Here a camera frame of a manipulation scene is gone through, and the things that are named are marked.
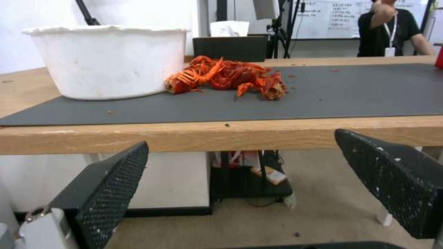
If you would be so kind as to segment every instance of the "wooden table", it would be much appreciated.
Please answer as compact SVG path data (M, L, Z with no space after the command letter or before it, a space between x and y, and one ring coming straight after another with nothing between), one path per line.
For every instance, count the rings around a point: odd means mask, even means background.
M270 59L261 64L341 66L434 62L434 56L404 56ZM0 117L57 96L59 93L45 68L0 75ZM336 128L415 146L443 145L443 116L409 116L0 127L0 155L112 153L140 140L147 141L155 152L334 148Z

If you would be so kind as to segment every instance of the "whiteboard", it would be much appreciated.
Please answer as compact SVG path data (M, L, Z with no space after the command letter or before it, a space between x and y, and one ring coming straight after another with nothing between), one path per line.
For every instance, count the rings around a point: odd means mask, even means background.
M371 0L305 0L305 3L304 13L300 12L299 6L292 33L293 39L359 38L358 18L361 14L369 12L372 6ZM412 13L419 28L426 5L427 0L396 2L396 8L406 9Z

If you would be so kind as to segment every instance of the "beige carpet floor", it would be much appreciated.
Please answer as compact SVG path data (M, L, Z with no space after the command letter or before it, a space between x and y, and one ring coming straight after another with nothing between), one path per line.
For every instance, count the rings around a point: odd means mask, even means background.
M381 204L365 189L339 150L284 151L297 197L258 208L243 199L216 203L210 216L124 219L106 246L117 248L226 248L338 241L385 241L409 249L431 248L394 220L376 221Z

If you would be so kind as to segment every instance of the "white wall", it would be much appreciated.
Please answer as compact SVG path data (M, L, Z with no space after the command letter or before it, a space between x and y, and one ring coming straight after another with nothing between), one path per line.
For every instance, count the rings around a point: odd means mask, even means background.
M101 24L189 28L192 32L187 35L186 54L193 54L192 37L200 33L199 6L207 0L84 2ZM0 74L43 67L34 44L21 30L52 25L85 25L75 0L1 0Z
M150 153L129 208L209 206L207 166L204 152ZM85 167L82 155L0 156L0 186L12 209L26 212L48 204Z
M101 24L191 29L186 54L193 54L191 38L207 29L199 25L208 18L207 13L200 13L207 8L207 0L84 2ZM54 25L85 25L75 0L1 0L0 74L43 67L44 62L32 40L21 34L21 30ZM146 176L131 206L209 204L204 153L151 153L148 163ZM11 196L13 209L27 211L48 203L85 166L82 155L0 156L0 183Z

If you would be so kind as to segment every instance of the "food scrap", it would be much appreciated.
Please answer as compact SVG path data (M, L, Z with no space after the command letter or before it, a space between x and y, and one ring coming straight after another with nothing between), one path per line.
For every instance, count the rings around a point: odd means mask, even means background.
M287 93L280 72L267 75L270 68L254 63L210 59L206 56L194 58L187 68L168 77L166 89L172 94L198 91L198 87L209 84L217 90L236 89L241 97L249 89L256 89L268 100L279 100Z

